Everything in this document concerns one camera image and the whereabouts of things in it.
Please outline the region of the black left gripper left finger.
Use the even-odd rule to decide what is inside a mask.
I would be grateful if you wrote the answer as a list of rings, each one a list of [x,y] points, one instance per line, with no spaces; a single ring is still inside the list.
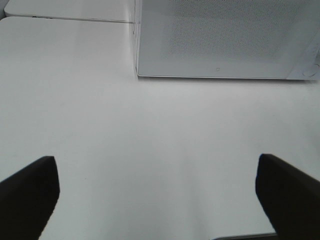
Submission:
[[[56,160],[43,156],[0,182],[0,238],[38,240],[60,196]]]

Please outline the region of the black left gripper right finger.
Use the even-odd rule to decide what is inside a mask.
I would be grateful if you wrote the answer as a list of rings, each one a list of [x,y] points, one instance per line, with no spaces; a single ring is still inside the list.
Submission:
[[[320,182],[272,154],[261,154],[255,193],[281,240],[320,238]]]

